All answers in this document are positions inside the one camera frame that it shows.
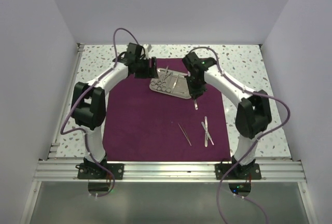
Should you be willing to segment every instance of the glass panel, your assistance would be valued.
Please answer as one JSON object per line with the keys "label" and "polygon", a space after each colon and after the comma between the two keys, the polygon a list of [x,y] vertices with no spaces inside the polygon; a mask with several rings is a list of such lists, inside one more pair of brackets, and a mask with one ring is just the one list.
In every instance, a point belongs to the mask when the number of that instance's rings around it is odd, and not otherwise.
{"label": "glass panel", "polygon": [[[215,183],[118,183],[96,200],[85,182],[43,183],[31,223],[222,223],[216,190]],[[249,197],[270,223],[308,223],[297,183],[253,184]],[[264,223],[260,209],[234,198],[227,184],[220,199],[230,223]]]}

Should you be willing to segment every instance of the scissors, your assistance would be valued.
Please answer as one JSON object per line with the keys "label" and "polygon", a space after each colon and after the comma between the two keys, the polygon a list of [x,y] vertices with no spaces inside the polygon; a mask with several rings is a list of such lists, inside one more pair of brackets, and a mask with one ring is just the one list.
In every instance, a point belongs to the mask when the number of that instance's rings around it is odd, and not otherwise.
{"label": "scissors", "polygon": [[166,67],[166,70],[165,70],[165,73],[164,73],[164,76],[163,76],[163,78],[162,78],[162,80],[160,79],[160,77],[159,77],[159,79],[157,80],[157,81],[155,81],[155,80],[153,80],[153,81],[151,81],[151,86],[155,86],[155,85],[158,85],[158,88],[160,87],[160,89],[161,89],[161,86],[166,86],[166,82],[165,82],[165,79],[167,78],[167,77],[169,77],[169,75],[171,74],[171,73],[169,73],[169,74],[167,74],[167,72],[168,72],[168,66]]}
{"label": "scissors", "polygon": [[161,85],[161,90],[163,92],[167,92],[167,93],[171,92],[171,88],[169,87],[169,85],[170,85],[171,80],[172,80],[173,72],[170,72],[169,75],[171,76],[171,78],[169,79],[169,81],[167,83],[164,81],[162,83],[162,85]]}
{"label": "scissors", "polygon": [[201,122],[201,123],[202,123],[202,126],[203,126],[204,130],[205,130],[205,147],[207,147],[208,146],[208,139],[211,141],[212,145],[214,145],[214,143],[213,143],[212,138],[211,138],[211,136],[209,134],[208,123],[207,123],[208,122],[207,116],[205,116],[204,119],[205,119],[205,124],[204,124],[204,122]]}

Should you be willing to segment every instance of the metal tray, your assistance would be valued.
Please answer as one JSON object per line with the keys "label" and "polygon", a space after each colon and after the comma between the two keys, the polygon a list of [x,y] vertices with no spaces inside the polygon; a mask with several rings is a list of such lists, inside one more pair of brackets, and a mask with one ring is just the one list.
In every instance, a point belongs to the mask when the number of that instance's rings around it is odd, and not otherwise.
{"label": "metal tray", "polygon": [[158,68],[158,79],[151,79],[150,89],[159,93],[164,93],[170,96],[179,97],[182,99],[190,99],[187,80],[187,74],[168,69],[167,75],[164,78],[166,68]]}

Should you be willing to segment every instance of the tweezers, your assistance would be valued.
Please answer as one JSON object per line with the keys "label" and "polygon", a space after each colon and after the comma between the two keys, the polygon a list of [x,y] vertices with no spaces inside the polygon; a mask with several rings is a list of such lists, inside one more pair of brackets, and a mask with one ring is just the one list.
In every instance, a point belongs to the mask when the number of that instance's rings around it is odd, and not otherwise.
{"label": "tweezers", "polygon": [[188,137],[186,131],[181,127],[181,125],[180,125],[179,123],[178,123],[178,126],[180,127],[181,131],[183,132],[183,134],[185,135],[186,139],[188,140],[188,143],[189,143],[190,146],[191,146],[191,142],[190,142],[190,140],[189,140],[189,137]]}

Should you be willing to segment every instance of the black mounting bracket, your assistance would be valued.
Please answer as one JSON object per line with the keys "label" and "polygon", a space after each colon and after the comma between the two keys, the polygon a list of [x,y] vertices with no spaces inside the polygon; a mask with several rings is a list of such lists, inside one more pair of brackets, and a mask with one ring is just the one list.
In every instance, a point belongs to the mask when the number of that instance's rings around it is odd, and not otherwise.
{"label": "black mounting bracket", "polygon": [[[123,163],[107,163],[106,159],[104,159],[100,162],[100,165],[111,171],[115,180],[122,180],[123,172],[125,170],[125,165]],[[86,158],[83,159],[83,163],[76,165],[75,168],[78,169],[77,179],[109,179],[107,173],[103,169]]]}
{"label": "black mounting bracket", "polygon": [[[267,94],[264,90],[258,93]],[[253,139],[258,133],[265,131],[271,121],[268,98],[252,95],[238,104],[235,126],[242,136]]]}
{"label": "black mounting bracket", "polygon": [[[87,83],[78,82],[75,84],[72,106],[88,88]],[[91,98],[91,103],[85,102],[85,99],[89,98]],[[72,117],[79,126],[83,125],[91,130],[99,127],[106,117],[105,90],[100,87],[90,90],[78,103]]]}
{"label": "black mounting bracket", "polygon": [[189,94],[193,100],[196,100],[206,91],[204,72],[217,62],[211,57],[200,59],[195,52],[188,53],[182,62],[189,72],[186,76]]}
{"label": "black mounting bracket", "polygon": [[[238,165],[225,178],[225,180],[247,180],[251,176],[251,180],[261,180],[260,167],[255,163],[255,159],[248,165]],[[220,180],[222,176],[236,163],[232,157],[232,163],[217,163],[214,165],[216,179]]]}
{"label": "black mounting bracket", "polygon": [[158,78],[157,59],[148,59],[142,55],[144,47],[138,44],[129,43],[127,51],[123,57],[119,57],[118,62],[128,67],[128,76],[135,74],[135,78]]}

